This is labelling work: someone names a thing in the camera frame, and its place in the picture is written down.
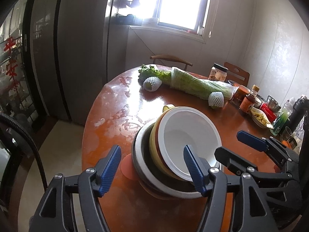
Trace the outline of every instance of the jar lid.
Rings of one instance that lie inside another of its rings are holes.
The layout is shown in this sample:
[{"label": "jar lid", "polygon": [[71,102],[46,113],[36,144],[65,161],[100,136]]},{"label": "jar lid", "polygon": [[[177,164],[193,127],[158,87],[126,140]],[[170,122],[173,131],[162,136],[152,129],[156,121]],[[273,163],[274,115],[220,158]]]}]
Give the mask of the jar lid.
[{"label": "jar lid", "polygon": [[252,86],[252,90],[255,90],[256,92],[259,92],[260,89],[259,89],[259,87],[257,87],[256,85],[253,85],[253,86]]},{"label": "jar lid", "polygon": [[222,66],[222,65],[219,65],[219,64],[216,64],[214,63],[214,68],[217,68],[218,70],[221,70],[221,71],[224,71],[224,72],[227,72],[229,69]]}]

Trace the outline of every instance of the sauce bottle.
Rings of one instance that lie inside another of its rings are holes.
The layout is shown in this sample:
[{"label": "sauce bottle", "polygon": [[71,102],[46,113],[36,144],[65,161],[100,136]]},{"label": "sauce bottle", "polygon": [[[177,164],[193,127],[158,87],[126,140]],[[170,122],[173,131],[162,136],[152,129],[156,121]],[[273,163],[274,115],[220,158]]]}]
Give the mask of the sauce bottle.
[{"label": "sauce bottle", "polygon": [[257,96],[257,93],[259,91],[259,87],[256,85],[252,86],[252,90],[245,96],[243,101],[240,104],[239,109],[244,113],[250,113],[252,107],[255,104],[255,97]]}]

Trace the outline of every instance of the chair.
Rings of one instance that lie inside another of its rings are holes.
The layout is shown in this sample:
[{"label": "chair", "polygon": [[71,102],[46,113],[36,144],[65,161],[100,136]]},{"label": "chair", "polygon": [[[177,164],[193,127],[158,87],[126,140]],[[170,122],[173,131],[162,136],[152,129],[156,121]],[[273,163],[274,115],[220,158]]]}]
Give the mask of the chair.
[{"label": "chair", "polygon": [[248,85],[249,77],[250,77],[249,72],[246,72],[243,69],[240,69],[238,66],[232,65],[228,62],[224,63],[224,67],[228,68],[231,73],[237,75],[237,76],[234,76],[232,74],[229,74],[229,72],[228,72],[228,75],[225,79],[226,82],[228,80],[232,80],[232,81],[235,81],[236,83],[241,84],[243,86]]},{"label": "chair", "polygon": [[180,59],[179,57],[176,57],[176,56],[174,56],[174,55],[154,55],[154,56],[151,56],[150,59],[153,59],[153,64],[155,64],[155,61],[156,61],[157,59],[185,64],[185,65],[186,65],[186,66],[184,67],[184,70],[185,70],[185,71],[187,70],[188,65],[189,65],[189,66],[193,66],[193,64],[191,64],[191,63],[189,63],[189,62],[187,62],[187,61],[185,61],[185,60],[182,60],[182,59]]}]

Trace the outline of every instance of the window sill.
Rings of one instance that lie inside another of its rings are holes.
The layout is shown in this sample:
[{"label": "window sill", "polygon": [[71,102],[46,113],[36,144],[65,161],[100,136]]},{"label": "window sill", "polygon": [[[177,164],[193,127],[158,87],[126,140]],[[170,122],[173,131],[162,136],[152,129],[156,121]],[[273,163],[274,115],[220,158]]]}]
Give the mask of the window sill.
[{"label": "window sill", "polygon": [[168,27],[163,27],[163,26],[130,26],[131,29],[136,29],[136,30],[148,30],[148,31],[155,31],[155,32],[168,32],[174,35],[180,35],[189,39],[193,39],[195,41],[205,43],[205,40],[203,39],[202,36],[200,35],[195,35],[189,32],[173,29],[173,28],[168,28]]}]

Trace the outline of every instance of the yellow bowl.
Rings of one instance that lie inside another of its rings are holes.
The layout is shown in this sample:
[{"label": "yellow bowl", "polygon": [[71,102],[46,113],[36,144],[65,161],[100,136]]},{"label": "yellow bowl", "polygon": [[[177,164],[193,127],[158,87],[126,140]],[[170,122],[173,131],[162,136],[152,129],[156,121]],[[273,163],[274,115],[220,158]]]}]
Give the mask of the yellow bowl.
[{"label": "yellow bowl", "polygon": [[158,144],[156,144],[156,132],[158,132],[158,128],[160,125],[160,122],[163,118],[163,116],[169,112],[171,109],[175,108],[174,105],[169,104],[169,105],[165,105],[163,107],[163,113],[160,115],[160,117],[157,119],[156,123],[154,124],[154,127],[151,130],[150,133],[150,138],[149,138],[149,149],[150,149],[150,155],[151,158],[153,160],[153,162],[155,163],[155,165],[157,166],[157,168],[164,174],[173,177],[177,180],[184,180],[180,177],[178,177],[176,174],[174,174],[169,168],[168,166],[165,164],[161,154],[160,153],[160,149],[158,147]]}]

